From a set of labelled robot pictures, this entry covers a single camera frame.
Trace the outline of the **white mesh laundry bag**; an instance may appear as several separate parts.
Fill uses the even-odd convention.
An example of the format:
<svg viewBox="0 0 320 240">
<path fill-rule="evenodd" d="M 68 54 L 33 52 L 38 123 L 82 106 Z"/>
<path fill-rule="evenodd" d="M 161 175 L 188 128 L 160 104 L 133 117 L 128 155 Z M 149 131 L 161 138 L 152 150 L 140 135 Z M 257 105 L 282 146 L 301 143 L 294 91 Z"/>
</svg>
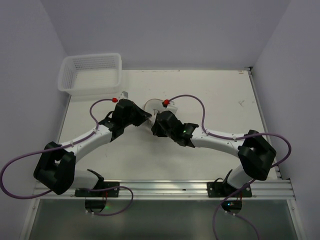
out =
<svg viewBox="0 0 320 240">
<path fill-rule="evenodd" d="M 152 99 L 148 100 L 143 105 L 143 110 L 152 115 L 152 117 L 148 120 L 150 128 L 153 127 L 153 125 L 154 125 L 154 123 L 156 121 L 157 115 L 162 113 L 162 112 L 164 112 L 163 111 L 162 102 L 163 102 L 163 100 L 161 100 L 161 99 L 152 98 Z"/>
</svg>

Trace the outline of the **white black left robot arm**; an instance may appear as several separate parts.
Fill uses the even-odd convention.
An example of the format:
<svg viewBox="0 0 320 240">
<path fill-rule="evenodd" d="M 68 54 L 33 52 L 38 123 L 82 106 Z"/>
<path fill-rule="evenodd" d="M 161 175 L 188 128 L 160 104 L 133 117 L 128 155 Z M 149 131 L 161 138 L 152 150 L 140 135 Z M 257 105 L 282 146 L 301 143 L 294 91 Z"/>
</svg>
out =
<svg viewBox="0 0 320 240">
<path fill-rule="evenodd" d="M 76 164 L 95 149 L 109 144 L 124 133 L 128 126 L 138 127 L 152 115 L 133 101 L 120 99 L 113 111 L 98 121 L 89 132 L 63 144 L 48 143 L 35 167 L 33 176 L 57 195 L 68 189 L 98 192 L 104 189 L 104 178 L 97 172 L 76 170 Z"/>
</svg>

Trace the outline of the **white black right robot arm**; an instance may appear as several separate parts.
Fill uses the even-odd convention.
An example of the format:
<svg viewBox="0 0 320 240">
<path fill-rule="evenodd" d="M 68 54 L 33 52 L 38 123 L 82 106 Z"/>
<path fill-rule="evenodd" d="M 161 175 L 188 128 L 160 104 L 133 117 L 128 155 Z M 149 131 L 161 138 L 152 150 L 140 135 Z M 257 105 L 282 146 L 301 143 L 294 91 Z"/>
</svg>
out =
<svg viewBox="0 0 320 240">
<path fill-rule="evenodd" d="M 228 172 L 223 187 L 240 189 L 252 180 L 265 181 L 276 158 L 276 150 L 255 130 L 229 139 L 209 135 L 195 123 L 182 123 L 169 110 L 156 115 L 151 128 L 157 137 L 170 138 L 182 147 L 206 148 L 227 153 L 240 160 L 240 165 Z"/>
</svg>

